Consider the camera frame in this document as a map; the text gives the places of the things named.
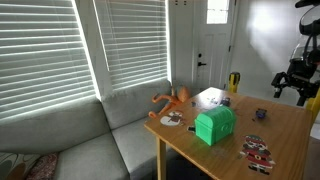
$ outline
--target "floor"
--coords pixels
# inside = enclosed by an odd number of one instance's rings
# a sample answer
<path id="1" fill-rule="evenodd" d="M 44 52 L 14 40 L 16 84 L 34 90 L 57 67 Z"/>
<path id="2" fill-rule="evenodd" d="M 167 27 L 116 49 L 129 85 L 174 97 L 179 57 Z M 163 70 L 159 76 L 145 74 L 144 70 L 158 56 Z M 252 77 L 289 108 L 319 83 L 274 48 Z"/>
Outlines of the floor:
<path id="1" fill-rule="evenodd" d="M 320 140 L 310 137 L 303 180 L 320 179 Z M 167 164 L 168 180 L 209 180 L 211 179 L 182 156 Z"/>

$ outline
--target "sticker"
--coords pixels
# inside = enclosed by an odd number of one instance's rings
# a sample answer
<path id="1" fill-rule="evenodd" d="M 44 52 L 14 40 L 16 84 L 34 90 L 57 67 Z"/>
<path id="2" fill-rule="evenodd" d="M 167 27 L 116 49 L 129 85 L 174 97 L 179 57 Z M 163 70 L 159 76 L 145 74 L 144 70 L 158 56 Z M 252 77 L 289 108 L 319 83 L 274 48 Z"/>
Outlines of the sticker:
<path id="1" fill-rule="evenodd" d="M 250 162 L 248 167 L 251 170 L 269 175 L 270 172 L 267 169 L 272 169 L 276 163 L 271 159 L 271 153 L 263 139 L 256 135 L 247 135 L 242 147 L 240 154 Z"/>
<path id="2" fill-rule="evenodd" d="M 167 116 L 163 116 L 160 122 L 166 126 L 177 126 L 182 124 L 182 113 L 178 111 L 172 111 Z"/>

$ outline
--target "window blind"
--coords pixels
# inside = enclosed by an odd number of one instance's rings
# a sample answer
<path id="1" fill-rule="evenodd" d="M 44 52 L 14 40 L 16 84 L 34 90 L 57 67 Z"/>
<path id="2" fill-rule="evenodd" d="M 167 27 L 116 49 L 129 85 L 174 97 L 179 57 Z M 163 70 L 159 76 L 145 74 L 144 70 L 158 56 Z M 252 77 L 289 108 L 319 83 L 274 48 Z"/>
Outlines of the window blind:
<path id="1" fill-rule="evenodd" d="M 0 0 L 0 121 L 89 96 L 71 0 Z"/>
<path id="2" fill-rule="evenodd" d="M 95 0 L 114 90 L 167 78 L 165 0 Z"/>

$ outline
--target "green box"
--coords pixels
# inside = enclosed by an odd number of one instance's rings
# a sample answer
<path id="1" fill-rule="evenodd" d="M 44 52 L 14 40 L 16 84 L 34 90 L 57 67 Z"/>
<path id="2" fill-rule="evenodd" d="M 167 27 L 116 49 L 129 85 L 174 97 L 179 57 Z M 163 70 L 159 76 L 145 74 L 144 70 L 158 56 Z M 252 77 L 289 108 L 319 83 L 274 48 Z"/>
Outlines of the green box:
<path id="1" fill-rule="evenodd" d="M 210 146 L 233 133 L 236 116 L 232 109 L 218 106 L 200 113 L 196 120 L 196 135 Z"/>

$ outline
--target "orange toy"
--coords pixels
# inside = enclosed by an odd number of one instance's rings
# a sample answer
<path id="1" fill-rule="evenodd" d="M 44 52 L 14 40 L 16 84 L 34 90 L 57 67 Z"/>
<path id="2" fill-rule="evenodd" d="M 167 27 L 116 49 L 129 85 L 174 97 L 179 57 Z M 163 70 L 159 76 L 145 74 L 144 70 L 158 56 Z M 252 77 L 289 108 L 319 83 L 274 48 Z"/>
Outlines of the orange toy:
<path id="1" fill-rule="evenodd" d="M 188 88 L 186 88 L 185 86 L 182 86 L 179 89 L 178 96 L 175 95 L 175 91 L 174 91 L 173 87 L 171 89 L 171 96 L 169 96 L 169 95 L 160 95 L 160 96 L 158 96 L 158 95 L 159 94 L 156 94 L 155 96 L 152 97 L 152 102 L 153 103 L 157 103 L 157 102 L 161 101 L 162 99 L 169 100 L 169 102 L 158 113 L 158 115 L 162 114 L 163 112 L 167 111 L 168 109 L 170 109 L 170 108 L 172 108 L 172 107 L 174 107 L 174 106 L 176 106 L 178 104 L 181 104 L 181 103 L 185 102 L 186 100 L 188 100 L 191 97 Z M 151 118 L 156 118 L 158 115 L 153 111 L 149 112 L 149 117 L 151 117 Z"/>

